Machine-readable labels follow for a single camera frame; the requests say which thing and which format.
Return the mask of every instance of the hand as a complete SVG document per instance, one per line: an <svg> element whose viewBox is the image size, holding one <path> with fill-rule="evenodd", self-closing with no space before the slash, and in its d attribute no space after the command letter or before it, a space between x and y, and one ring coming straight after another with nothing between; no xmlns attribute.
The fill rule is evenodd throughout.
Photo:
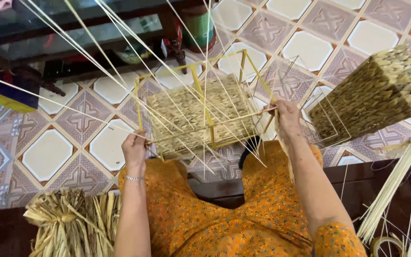
<svg viewBox="0 0 411 257"><path fill-rule="evenodd" d="M145 173L145 130L135 131L122 143L123 155L125 156L127 174L130 177L142 177Z"/></svg>
<svg viewBox="0 0 411 257"><path fill-rule="evenodd" d="M271 101L265 108L275 106L277 106L277 111L279 112L279 134L282 139L289 143L293 137L302 137L299 123L300 109L298 109L296 104L285 100L277 100L277 102ZM274 110L269 111L269 113L275 115Z"/></svg>

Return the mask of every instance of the tiled floor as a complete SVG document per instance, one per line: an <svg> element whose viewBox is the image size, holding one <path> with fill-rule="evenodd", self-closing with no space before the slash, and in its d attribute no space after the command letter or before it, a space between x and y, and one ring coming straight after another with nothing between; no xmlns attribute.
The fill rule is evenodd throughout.
<svg viewBox="0 0 411 257"><path fill-rule="evenodd" d="M209 51L210 58L247 49L274 94L299 101L307 111L317 103L313 97L328 94L369 54L411 42L410 0L221 0L213 18L217 40ZM300 57L283 79L283 89L286 59L297 55ZM239 61L233 58L222 59L207 76L239 74ZM187 51L187 62L200 60L204 60L202 54ZM203 68L196 72L203 73ZM179 86L172 77L159 73L163 69L153 70L162 86ZM251 70L244 74L255 96L267 101L255 74ZM136 75L128 73L124 79L132 81ZM192 82L191 72L179 76L186 84ZM125 133L112 127L138 128L134 100L107 78L58 85L65 97L46 90L41 90L41 95L110 125L47 101L40 101L38 111L25 115L0 106L0 208L23 206L41 190L81 187L95 194L116 188L115 176L124 164L120 145ZM162 86L146 79L140 96L144 99L160 92ZM147 123L143 126L150 129ZM324 165L385 159L378 150L381 146L410 136L408 119L324 149ZM242 145L233 144L219 149L224 161L206 155L206 163L217 171L215 175L203 173L198 160L189 163L189 170L204 182L238 178L242 151Z"/></svg>

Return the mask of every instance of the woman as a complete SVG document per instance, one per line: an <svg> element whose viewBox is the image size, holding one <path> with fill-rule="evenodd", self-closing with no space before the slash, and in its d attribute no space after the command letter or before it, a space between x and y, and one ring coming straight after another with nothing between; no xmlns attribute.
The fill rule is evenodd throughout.
<svg viewBox="0 0 411 257"><path fill-rule="evenodd" d="M315 256L365 256L319 150L301 135L300 110L283 100L276 105L295 188L280 144L266 142L260 157L267 168L252 155L246 158L245 203L234 210L198 200L185 167L146 161L144 139L129 135L122 145L126 170L119 177L116 256L311 256L312 250Z"/></svg>

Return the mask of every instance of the dried water hyacinth bundle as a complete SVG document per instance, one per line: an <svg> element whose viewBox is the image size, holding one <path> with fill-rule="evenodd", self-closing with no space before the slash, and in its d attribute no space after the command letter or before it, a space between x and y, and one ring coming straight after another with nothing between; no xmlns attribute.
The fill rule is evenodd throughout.
<svg viewBox="0 0 411 257"><path fill-rule="evenodd" d="M411 118L408 46L399 45L373 54L312 109L309 113L312 123L325 146L350 141Z"/></svg>
<svg viewBox="0 0 411 257"><path fill-rule="evenodd" d="M244 97L243 89L237 84L234 75L226 75L220 80L218 78L208 79L206 88L204 88L204 81L202 81L202 93L195 89L195 85L191 85L191 92L185 87L181 87L147 98L147 105L165 118L156 115L163 123L161 124L155 117L150 117L157 153L165 159L190 155L191 153L186 147L195 153L201 152L203 150L202 139L210 147L218 147L236 141L236 137L244 140L254 136L254 123L249 116L223 123L251 112L246 106L248 99ZM205 94L206 106L209 110L206 110L206 113L204 113L204 105L202 104L202 94ZM215 124L213 126L213 140L207 116Z"/></svg>
<svg viewBox="0 0 411 257"><path fill-rule="evenodd" d="M81 189L41 192L23 216L39 230L30 257L113 256L121 206L113 193L85 196Z"/></svg>

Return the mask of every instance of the woven texture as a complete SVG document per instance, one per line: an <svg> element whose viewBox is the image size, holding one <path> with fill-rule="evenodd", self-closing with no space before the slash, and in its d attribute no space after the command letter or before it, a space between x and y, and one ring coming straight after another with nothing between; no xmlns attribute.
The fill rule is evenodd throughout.
<svg viewBox="0 0 411 257"><path fill-rule="evenodd" d="M243 90L237 84L234 75L227 75L220 80L223 85L217 78L208 79L206 89L204 81L201 82L202 93L207 99L206 106L210 111L206 111L206 113L209 113L212 123L217 124L252 112L246 106L248 104L247 98L243 96ZM155 116L150 117L154 140L171 138L156 143L157 153L165 159L178 159L185 155L191 155L186 146L194 153L203 151L203 139L207 145L212 147L210 128L204 126L204 105L198 101L203 101L202 95L194 90L194 85L191 85L190 90L191 92L185 87L181 87L147 98L147 104L165 118L163 119L156 113ZM253 136L253 128L251 117L215 125L215 145L232 143L237 140L235 136L240 140Z"/></svg>
<svg viewBox="0 0 411 257"><path fill-rule="evenodd" d="M408 45L370 56L309 114L325 146L351 141L411 118Z"/></svg>

